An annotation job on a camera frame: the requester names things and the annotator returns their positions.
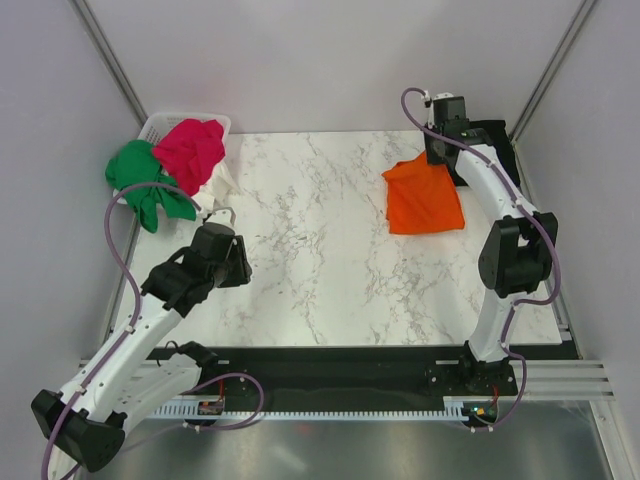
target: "pile of clothes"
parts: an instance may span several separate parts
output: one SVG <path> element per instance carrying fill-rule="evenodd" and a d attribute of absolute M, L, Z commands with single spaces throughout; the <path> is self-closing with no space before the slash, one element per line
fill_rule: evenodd
<path fill-rule="evenodd" d="M 214 189 L 216 192 L 223 189 L 224 194 L 229 189 L 237 190 L 223 162 L 223 134 L 224 128 L 216 120 L 187 119 L 156 146 L 145 140 L 133 140 L 109 161 L 105 172 L 107 182 L 116 190 L 143 182 L 179 187 L 193 197 L 204 214 L 210 213 Z M 165 188 L 141 188 L 125 194 L 124 198 L 140 224 L 152 233 L 158 230 L 158 204 L 169 217 L 196 219 L 192 203 Z"/>

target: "green cloth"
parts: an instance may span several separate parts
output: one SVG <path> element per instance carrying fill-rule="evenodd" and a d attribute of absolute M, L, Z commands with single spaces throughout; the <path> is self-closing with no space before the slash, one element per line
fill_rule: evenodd
<path fill-rule="evenodd" d="M 162 174 L 162 165 L 151 153 L 153 145 L 144 140 L 133 140 L 109 160 L 105 176 L 116 190 L 142 182 L 160 182 L 177 187 L 176 181 Z M 185 197 L 161 187 L 140 188 L 124 196 L 140 224 L 149 232 L 158 230 L 156 204 L 164 207 L 169 217 L 196 219 L 194 206 Z"/>

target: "table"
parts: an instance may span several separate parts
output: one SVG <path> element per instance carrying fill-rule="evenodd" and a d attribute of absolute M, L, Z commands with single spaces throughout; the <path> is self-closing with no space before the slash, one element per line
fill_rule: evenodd
<path fill-rule="evenodd" d="M 490 227 L 473 193 L 459 190 L 462 231 L 388 233 L 381 173 L 423 148 L 417 131 L 230 135 L 228 166 L 242 193 L 225 204 L 236 211 L 253 278 L 211 292 L 160 345 L 463 343 L 482 305 L 477 258 Z M 198 226 L 161 214 L 157 233 L 141 230 L 131 261 L 139 284 Z M 132 309 L 127 286 L 116 323 Z M 524 308 L 512 341 L 560 343 L 552 309 Z"/>

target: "orange cloth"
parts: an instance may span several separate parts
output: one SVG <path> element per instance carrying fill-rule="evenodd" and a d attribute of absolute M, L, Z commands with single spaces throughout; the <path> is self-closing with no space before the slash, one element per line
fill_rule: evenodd
<path fill-rule="evenodd" d="M 464 228 L 460 199 L 446 165 L 428 165 L 422 152 L 382 176 L 388 187 L 390 233 L 418 235 Z"/>

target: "gray floor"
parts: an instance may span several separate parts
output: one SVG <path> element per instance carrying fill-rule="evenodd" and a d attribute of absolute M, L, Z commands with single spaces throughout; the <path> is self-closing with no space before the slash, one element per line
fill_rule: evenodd
<path fill-rule="evenodd" d="M 134 442 L 167 426 L 147 421 Z M 275 422 L 235 432 L 179 429 L 91 480 L 611 479 L 587 404 L 523 404 L 494 433 L 438 423 Z"/>

